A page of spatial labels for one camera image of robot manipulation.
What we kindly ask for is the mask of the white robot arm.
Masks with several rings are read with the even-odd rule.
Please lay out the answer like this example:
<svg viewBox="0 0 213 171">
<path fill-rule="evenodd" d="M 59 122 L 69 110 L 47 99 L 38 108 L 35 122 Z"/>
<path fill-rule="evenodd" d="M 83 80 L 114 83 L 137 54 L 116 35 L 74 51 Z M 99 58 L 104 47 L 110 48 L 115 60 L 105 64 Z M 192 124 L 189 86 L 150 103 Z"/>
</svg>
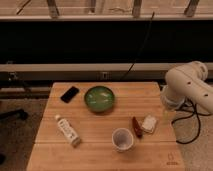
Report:
<svg viewBox="0 0 213 171">
<path fill-rule="evenodd" d="M 192 100 L 213 114 L 213 87 L 205 80 L 207 66 L 193 61 L 170 69 L 165 74 L 166 85 L 161 91 L 161 101 L 166 109 L 178 109 L 185 99 Z"/>
</svg>

